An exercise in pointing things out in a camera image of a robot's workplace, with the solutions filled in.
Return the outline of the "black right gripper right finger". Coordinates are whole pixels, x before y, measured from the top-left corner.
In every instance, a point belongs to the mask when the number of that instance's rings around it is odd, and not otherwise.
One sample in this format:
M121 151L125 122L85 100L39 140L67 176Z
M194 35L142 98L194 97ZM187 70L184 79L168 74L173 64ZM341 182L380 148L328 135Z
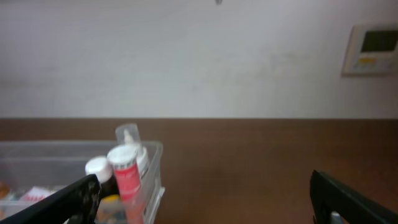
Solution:
M366 198L326 172L314 170L310 178L313 222L397 223L397 214Z

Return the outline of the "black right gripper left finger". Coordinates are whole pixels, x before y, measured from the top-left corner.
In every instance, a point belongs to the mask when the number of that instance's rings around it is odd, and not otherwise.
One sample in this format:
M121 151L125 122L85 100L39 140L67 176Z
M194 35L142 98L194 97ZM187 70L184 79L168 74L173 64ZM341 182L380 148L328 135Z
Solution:
M64 187L45 199L1 220L3 224L94 223L101 201L94 174Z

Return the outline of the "white Panadol medicine box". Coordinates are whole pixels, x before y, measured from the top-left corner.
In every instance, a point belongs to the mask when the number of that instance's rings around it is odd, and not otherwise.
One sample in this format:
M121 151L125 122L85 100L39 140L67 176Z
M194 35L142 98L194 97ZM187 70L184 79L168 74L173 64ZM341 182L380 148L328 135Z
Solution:
M38 202L43 200L44 198L51 196L54 194L56 190L51 190L45 187L37 187L34 186L29 189L26 193L24 193L20 198L19 201L23 202Z

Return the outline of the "black bottle white cap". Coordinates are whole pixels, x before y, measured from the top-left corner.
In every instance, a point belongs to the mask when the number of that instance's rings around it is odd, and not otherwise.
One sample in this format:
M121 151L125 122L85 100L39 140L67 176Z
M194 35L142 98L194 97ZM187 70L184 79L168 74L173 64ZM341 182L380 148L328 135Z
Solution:
M94 174L101 186L101 197L119 195L118 184L113 168L105 156L91 158L85 165L86 175Z

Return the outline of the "clear plastic container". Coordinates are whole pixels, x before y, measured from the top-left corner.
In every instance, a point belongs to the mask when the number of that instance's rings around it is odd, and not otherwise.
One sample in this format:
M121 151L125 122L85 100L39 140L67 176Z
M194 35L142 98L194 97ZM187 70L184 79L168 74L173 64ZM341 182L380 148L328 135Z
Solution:
M160 179L163 145L144 141L149 168L135 204L141 208L144 223L153 224L165 191ZM60 190L85 176L85 164L105 156L116 141L21 141L1 143L1 182L11 196L1 201L1 218L7 218L32 205L20 198L33 187Z

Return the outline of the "orange tube white cap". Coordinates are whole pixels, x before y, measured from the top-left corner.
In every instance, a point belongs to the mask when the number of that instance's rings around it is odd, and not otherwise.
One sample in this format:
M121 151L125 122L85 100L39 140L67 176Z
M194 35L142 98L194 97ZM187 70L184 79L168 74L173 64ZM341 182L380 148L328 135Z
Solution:
M136 161L137 151L127 144L112 148L107 155L116 178L119 195L124 205L127 223L144 223L142 204L136 203L141 188L141 177Z

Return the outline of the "gold-lidded balm jar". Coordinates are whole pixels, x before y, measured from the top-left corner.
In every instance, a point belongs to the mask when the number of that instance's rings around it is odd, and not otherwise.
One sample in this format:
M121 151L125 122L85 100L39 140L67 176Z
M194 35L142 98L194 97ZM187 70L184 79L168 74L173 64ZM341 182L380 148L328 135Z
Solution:
M0 200L7 200L11 195L11 189L5 182L0 182Z

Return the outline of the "white translucent tube bottle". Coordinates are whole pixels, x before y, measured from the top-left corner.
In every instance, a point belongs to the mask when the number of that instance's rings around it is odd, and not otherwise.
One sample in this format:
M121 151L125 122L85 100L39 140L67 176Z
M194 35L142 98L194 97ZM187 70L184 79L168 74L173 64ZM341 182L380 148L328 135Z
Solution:
M149 156L146 147L141 143L139 129L136 123L123 124L115 130L116 139L119 144L127 144L137 151L136 161L141 179L144 178L149 169Z

